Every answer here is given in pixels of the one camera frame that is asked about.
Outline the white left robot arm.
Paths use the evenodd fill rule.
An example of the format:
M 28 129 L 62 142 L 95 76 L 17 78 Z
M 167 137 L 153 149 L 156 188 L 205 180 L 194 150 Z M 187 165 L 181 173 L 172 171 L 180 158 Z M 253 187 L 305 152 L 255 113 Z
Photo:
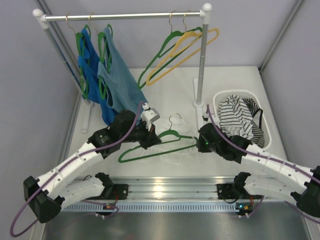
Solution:
M 154 122 L 160 118 L 154 108 L 142 111 L 140 119 L 129 110 L 118 113 L 107 127 L 97 130 L 69 158 L 39 177 L 23 182 L 24 198 L 37 220 L 47 223 L 66 207 L 90 198 L 106 200 L 114 184 L 106 173 L 99 172 L 82 182 L 73 183 L 80 174 L 105 160 L 123 143 L 139 143 L 148 149 L 161 143 Z

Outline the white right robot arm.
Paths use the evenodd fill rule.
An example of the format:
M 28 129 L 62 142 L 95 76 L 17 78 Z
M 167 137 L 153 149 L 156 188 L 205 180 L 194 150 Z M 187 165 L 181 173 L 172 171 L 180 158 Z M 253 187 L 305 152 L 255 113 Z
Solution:
M 216 153 L 245 167 L 245 172 L 234 177 L 230 190 L 233 198 L 271 197 L 295 205 L 312 217 L 320 216 L 318 166 L 312 169 L 278 159 L 239 135 L 226 136 L 214 123 L 203 125 L 198 133 L 199 152 Z

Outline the white tank top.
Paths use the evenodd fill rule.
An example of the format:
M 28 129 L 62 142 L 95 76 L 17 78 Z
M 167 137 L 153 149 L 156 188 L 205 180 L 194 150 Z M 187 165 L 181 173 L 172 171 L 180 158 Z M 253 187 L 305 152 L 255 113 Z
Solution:
M 155 132 L 158 136 L 168 130 L 176 131 L 182 138 L 172 134 L 162 136 L 161 144 L 141 151 L 139 156 L 143 160 L 157 159 L 178 165 L 196 153 L 195 131 L 183 118 L 174 114 L 168 119 L 161 118 L 155 122 Z

